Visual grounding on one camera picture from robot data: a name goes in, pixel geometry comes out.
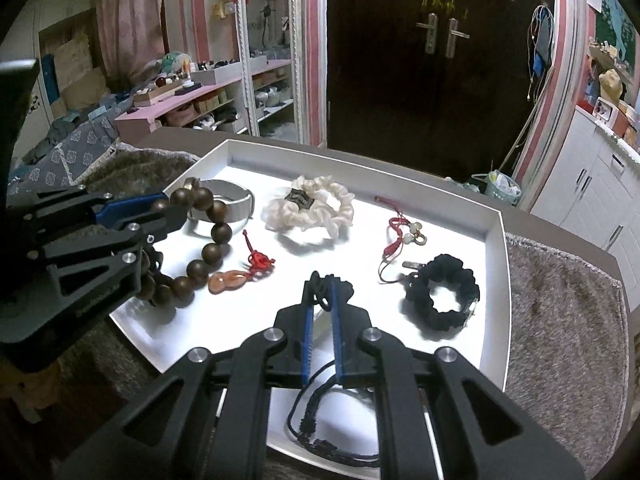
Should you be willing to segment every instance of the dark wooden door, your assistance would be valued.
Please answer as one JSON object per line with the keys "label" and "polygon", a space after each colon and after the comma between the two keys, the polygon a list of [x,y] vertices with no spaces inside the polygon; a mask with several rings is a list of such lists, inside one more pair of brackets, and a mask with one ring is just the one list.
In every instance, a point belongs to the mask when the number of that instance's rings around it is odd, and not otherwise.
{"label": "dark wooden door", "polygon": [[[527,29],[553,0],[328,0],[328,145],[466,180],[529,115]],[[429,15],[435,50],[426,52]],[[450,20],[461,36],[450,43]]]}

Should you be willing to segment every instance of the trash can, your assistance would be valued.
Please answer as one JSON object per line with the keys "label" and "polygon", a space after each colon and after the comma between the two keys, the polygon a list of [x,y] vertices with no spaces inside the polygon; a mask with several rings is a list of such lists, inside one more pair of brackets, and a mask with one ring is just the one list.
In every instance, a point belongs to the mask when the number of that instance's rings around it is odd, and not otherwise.
{"label": "trash can", "polygon": [[[506,193],[496,186],[495,182],[498,179],[499,175],[502,175],[507,180],[510,187],[516,189],[515,194]],[[491,173],[477,173],[475,175],[472,175],[471,178],[486,183],[486,190],[484,190],[484,194],[486,196],[497,198],[498,200],[502,200],[503,202],[506,202],[513,206],[518,205],[518,202],[522,197],[522,190],[520,189],[520,186],[518,186],[516,181],[513,180],[510,176],[500,173],[500,171],[498,170],[494,170]]]}

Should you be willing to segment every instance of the pink curtain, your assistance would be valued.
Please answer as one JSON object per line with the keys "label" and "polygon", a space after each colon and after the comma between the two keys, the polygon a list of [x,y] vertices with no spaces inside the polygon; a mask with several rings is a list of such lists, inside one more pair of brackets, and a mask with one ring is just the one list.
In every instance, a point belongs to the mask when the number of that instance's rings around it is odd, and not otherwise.
{"label": "pink curtain", "polygon": [[164,56],[162,0],[96,0],[107,78],[138,84],[149,62]]}

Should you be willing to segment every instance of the gray fluffy rug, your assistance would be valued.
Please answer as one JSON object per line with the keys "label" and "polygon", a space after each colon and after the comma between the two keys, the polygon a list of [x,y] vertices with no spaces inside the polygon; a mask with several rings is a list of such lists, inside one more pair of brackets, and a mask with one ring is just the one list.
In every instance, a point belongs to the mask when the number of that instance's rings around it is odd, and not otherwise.
{"label": "gray fluffy rug", "polygon": [[[116,196],[162,189],[193,163],[179,153],[122,147],[85,181]],[[592,477],[620,438],[627,402],[628,329],[620,284],[584,261],[513,235],[513,333],[507,394],[572,452]],[[62,357],[63,391],[43,424],[55,463],[157,373],[110,322]],[[337,478],[274,452],[268,479]]]}

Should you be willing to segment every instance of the white tray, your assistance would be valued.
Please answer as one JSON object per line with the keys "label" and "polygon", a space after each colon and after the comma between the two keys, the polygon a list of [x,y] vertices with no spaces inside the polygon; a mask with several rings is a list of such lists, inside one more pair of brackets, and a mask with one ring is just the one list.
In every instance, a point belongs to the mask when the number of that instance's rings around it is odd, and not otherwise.
{"label": "white tray", "polygon": [[[274,190],[304,174],[331,174],[354,192],[354,225],[339,240],[332,241],[324,229],[305,233],[294,230],[275,234],[260,220],[263,205]],[[256,198],[254,218],[246,228],[254,248],[276,260],[274,273],[259,282],[218,296],[206,288],[196,292],[190,306],[180,310],[158,309],[132,299],[111,314],[112,319],[161,372],[189,349],[204,346],[211,352],[238,347],[250,335],[273,324],[277,311],[297,304],[305,280],[317,270],[334,274],[353,284],[352,304],[369,311],[374,326],[399,337],[406,346],[433,352],[442,345],[456,348],[501,390],[507,378],[511,339],[511,288],[500,212],[453,193],[322,155],[295,149],[227,140],[167,188],[171,194],[188,176],[218,178],[251,189]],[[404,248],[385,271],[387,279],[400,272],[405,260],[427,263],[438,254],[460,258],[473,270],[481,300],[475,314],[457,335],[437,339],[414,324],[404,303],[404,288],[378,282],[377,268],[383,248],[389,243],[388,219],[393,212],[373,202],[375,195],[394,199],[411,219],[418,219],[428,237],[424,247]],[[239,232],[245,222],[233,225],[231,251],[221,270],[242,269],[248,250]],[[184,275],[186,265],[200,257],[207,239],[189,232],[188,225],[172,233],[155,247],[164,253],[163,272]],[[439,310],[456,308],[454,296],[445,289],[434,295]],[[314,326],[312,368],[333,358],[328,316],[321,314]],[[285,419],[296,391],[274,390],[269,419],[269,446],[304,462],[356,478],[379,478],[377,469],[351,468],[318,458],[300,447],[285,429]],[[303,403],[294,424],[300,420]],[[327,438],[336,446],[360,453],[378,449],[375,416],[370,404],[345,394],[331,394],[318,413],[316,438]]]}

